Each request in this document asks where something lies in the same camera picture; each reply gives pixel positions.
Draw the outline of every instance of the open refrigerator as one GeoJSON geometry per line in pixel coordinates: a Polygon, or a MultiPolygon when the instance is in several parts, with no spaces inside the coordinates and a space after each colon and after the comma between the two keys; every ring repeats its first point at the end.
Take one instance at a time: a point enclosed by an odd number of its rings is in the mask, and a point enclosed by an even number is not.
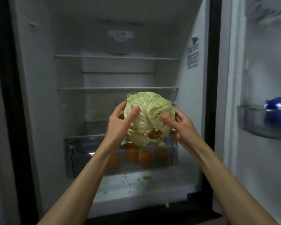
{"type": "MultiPolygon", "coordinates": [[[[96,152],[114,108],[127,94],[152,91],[192,119],[281,224],[281,141],[269,139],[275,138],[271,131],[260,133],[264,126],[256,126],[262,123],[257,113],[249,127],[244,118],[252,105],[281,96],[281,2],[9,0],[9,5],[19,78],[11,85],[21,90],[26,123],[13,133],[27,141],[19,149],[10,138],[10,147],[14,155],[28,155],[21,163],[12,156],[20,215],[41,218],[96,152]],[[274,12],[267,10],[273,6],[274,12]],[[24,167],[31,175],[21,175],[24,167]]],[[[7,79],[0,80],[4,85],[7,79]]],[[[6,97],[3,93],[8,113],[14,110],[6,97]]],[[[12,119],[9,131],[16,128],[12,119]]],[[[163,148],[146,148],[152,155],[146,164],[127,161],[127,147],[120,147],[116,166],[106,170],[90,222],[146,221],[152,214],[165,220],[171,215],[176,222],[220,216],[199,164],[174,139],[168,137],[163,148]],[[166,152],[165,160],[158,150],[166,152]]]]}

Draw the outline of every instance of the person's left arm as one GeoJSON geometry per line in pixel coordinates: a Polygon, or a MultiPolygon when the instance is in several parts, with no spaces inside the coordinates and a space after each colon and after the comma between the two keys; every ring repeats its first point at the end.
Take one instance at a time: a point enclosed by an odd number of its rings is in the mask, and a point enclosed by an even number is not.
{"type": "Polygon", "coordinates": [[[139,113],[139,107],[135,106],[123,120],[123,109],[126,103],[122,102],[116,107],[109,117],[105,138],[96,153],[67,191],[38,222],[38,225],[75,225],[85,222],[102,180],[105,166],[111,154],[118,149],[131,122],[139,113]]]}

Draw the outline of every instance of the person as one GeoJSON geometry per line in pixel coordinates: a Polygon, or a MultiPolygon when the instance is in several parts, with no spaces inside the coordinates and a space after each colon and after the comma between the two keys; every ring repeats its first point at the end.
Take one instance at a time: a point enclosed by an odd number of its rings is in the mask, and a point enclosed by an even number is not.
{"type": "MultiPolygon", "coordinates": [[[[139,113],[135,106],[123,119],[126,102],[116,107],[109,117],[104,140],[72,185],[44,215],[38,225],[83,224],[87,219],[103,171],[108,160],[120,146],[128,128],[139,113]]],[[[225,215],[232,225],[277,225],[275,219],[240,184],[230,170],[216,157],[198,134],[192,121],[174,108],[176,120],[163,115],[163,121],[175,128],[171,135],[199,162],[202,171],[216,194],[225,215]]]]}

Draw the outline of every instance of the blue object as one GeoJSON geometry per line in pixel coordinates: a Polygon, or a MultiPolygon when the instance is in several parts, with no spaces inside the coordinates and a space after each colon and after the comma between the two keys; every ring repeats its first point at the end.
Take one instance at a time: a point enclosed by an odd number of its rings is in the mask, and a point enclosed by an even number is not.
{"type": "Polygon", "coordinates": [[[266,109],[264,123],[281,128],[281,97],[266,100],[264,108],[266,109]]]}

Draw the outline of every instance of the wilted cabbage leaf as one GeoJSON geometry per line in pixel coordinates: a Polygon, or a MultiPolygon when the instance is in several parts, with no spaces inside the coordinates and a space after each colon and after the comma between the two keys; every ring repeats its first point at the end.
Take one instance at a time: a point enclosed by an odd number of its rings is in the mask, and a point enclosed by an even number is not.
{"type": "Polygon", "coordinates": [[[147,146],[153,142],[165,145],[163,138],[169,135],[172,127],[166,125],[161,116],[168,115],[175,119],[172,102],[149,91],[128,94],[126,100],[125,118],[135,106],[140,107],[139,115],[132,121],[127,132],[127,139],[138,146],[147,146]]]}

